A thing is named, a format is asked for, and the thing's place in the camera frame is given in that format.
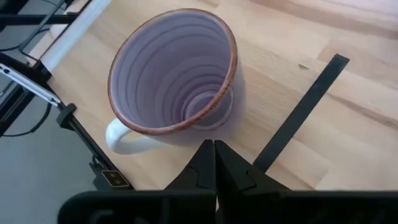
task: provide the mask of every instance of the mug rim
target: mug rim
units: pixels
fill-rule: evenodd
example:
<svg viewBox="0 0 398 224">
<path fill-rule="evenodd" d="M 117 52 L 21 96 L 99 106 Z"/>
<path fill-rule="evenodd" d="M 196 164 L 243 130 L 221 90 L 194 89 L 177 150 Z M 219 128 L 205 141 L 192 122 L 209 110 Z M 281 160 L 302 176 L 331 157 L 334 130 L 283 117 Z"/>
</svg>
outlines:
<svg viewBox="0 0 398 224">
<path fill-rule="evenodd" d="M 182 121 L 177 124 L 170 125 L 170 126 L 166 126 L 166 127 L 160 127 L 160 128 L 146 128 L 146 127 L 142 127 L 142 126 L 136 125 L 134 123 L 131 123 L 128 120 L 126 120 L 125 118 L 123 118 L 121 113 L 116 109 L 116 105 L 111 97 L 111 76 L 112 76 L 115 61 L 119 57 L 121 50 L 129 42 L 129 40 L 134 38 L 134 36 L 136 36 L 143 28 L 147 27 L 149 24 L 151 24 L 155 21 L 163 19 L 166 16 L 180 13 L 180 12 L 199 12 L 199 13 L 207 14 L 208 16 L 214 18 L 218 22 L 218 25 L 220 25 L 221 28 L 224 30 L 224 33 L 226 34 L 227 39 L 229 41 L 229 49 L 231 51 L 230 58 L 229 58 L 228 71 L 225 76 L 224 82 L 223 82 L 221 88 L 218 90 L 217 94 L 214 96 L 214 98 L 211 99 L 210 102 L 204 108 L 202 108 L 199 112 L 197 112 L 192 117 L 186 119 L 185 121 Z M 194 8 L 174 9 L 171 11 L 163 12 L 157 16 L 150 18 L 149 20 L 147 20 L 143 24 L 141 24 L 136 30 L 134 30 L 129 35 L 129 37 L 123 42 L 123 44 L 120 46 L 120 48 L 116 52 L 116 55 L 114 56 L 112 64 L 111 64 L 111 68 L 109 69 L 109 75 L 108 75 L 108 98 L 109 98 L 109 102 L 111 104 L 111 108 L 113 110 L 113 113 L 120 120 L 120 122 L 122 122 L 122 124 L 127 126 L 129 129 L 131 129 L 135 132 L 141 133 L 141 134 L 147 134 L 147 135 L 152 135 L 152 136 L 161 136 L 161 135 L 165 135 L 165 134 L 171 134 L 171 133 L 174 133 L 177 131 L 182 131 L 184 129 L 187 129 L 187 128 L 193 126 L 197 121 L 201 120 L 210 111 L 212 111 L 215 107 L 217 107 L 217 105 L 220 103 L 221 99 L 225 96 L 226 92 L 229 90 L 229 88 L 231 86 L 231 83 L 232 83 L 234 75 L 235 75 L 237 62 L 238 62 L 238 50 L 237 50 L 237 46 L 236 46 L 235 37 L 234 37 L 231 29 L 220 17 L 216 16 L 212 12 L 205 11 L 202 9 L 194 9 Z"/>
</svg>

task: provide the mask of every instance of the gray floor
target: gray floor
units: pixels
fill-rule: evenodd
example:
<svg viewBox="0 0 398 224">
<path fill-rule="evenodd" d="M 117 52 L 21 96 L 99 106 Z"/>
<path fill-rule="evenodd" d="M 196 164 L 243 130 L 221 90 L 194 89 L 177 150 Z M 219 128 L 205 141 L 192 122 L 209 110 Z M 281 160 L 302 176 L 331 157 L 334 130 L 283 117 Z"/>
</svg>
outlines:
<svg viewBox="0 0 398 224">
<path fill-rule="evenodd" d="M 41 14 L 51 8 L 49 3 L 30 0 L 20 13 Z M 33 29 L 5 28 L 0 33 L 0 49 L 21 43 Z M 8 54 L 26 62 L 16 51 Z M 0 91 L 8 81 L 0 76 Z M 28 131 L 45 107 L 43 100 L 34 98 L 7 133 Z M 49 118 L 33 134 L 0 138 L 0 223 L 56 223 L 58 209 L 67 198 L 95 189 L 95 176 L 88 166 L 91 153 L 76 133 L 59 128 L 55 122 L 58 114 L 52 108 Z"/>
</svg>

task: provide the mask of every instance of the mug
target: mug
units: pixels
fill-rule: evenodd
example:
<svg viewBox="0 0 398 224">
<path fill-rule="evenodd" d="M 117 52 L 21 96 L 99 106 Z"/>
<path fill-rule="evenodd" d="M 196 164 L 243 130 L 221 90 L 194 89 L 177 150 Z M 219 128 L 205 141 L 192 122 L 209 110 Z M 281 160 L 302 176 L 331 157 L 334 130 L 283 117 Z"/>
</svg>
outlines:
<svg viewBox="0 0 398 224">
<path fill-rule="evenodd" d="M 108 95 L 116 118 L 106 128 L 106 142 L 114 152 L 224 139 L 239 127 L 245 102 L 235 38 L 207 11 L 155 16 L 117 52 Z M 143 137 L 123 139 L 132 130 Z"/>
</svg>

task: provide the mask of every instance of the mug handle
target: mug handle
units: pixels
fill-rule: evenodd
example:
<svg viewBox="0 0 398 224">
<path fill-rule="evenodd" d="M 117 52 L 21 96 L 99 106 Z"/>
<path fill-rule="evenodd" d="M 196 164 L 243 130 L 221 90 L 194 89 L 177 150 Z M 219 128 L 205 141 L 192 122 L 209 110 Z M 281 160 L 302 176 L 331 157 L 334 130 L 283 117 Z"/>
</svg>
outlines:
<svg viewBox="0 0 398 224">
<path fill-rule="evenodd" d="M 118 154 L 134 154 L 164 145 L 164 143 L 147 136 L 141 136 L 132 140 L 123 139 L 130 132 L 131 129 L 122 124 L 119 119 L 113 119 L 106 128 L 105 138 L 108 147 Z"/>
</svg>

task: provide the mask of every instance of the wooden tabletop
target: wooden tabletop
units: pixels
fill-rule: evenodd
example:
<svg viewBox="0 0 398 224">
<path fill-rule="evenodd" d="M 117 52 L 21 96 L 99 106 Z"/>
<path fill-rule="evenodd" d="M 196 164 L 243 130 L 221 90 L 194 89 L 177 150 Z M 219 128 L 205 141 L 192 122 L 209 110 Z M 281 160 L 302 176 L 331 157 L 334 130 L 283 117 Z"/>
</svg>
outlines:
<svg viewBox="0 0 398 224">
<path fill-rule="evenodd" d="M 181 7 L 215 13 L 235 35 L 247 107 L 242 128 L 226 142 L 241 156 L 253 162 L 339 53 L 350 63 L 266 174 L 291 189 L 398 189 L 398 2 L 117 0 L 52 65 L 50 86 L 76 104 L 75 117 L 136 189 L 164 188 L 195 150 L 111 152 L 108 72 L 134 29 Z"/>
</svg>

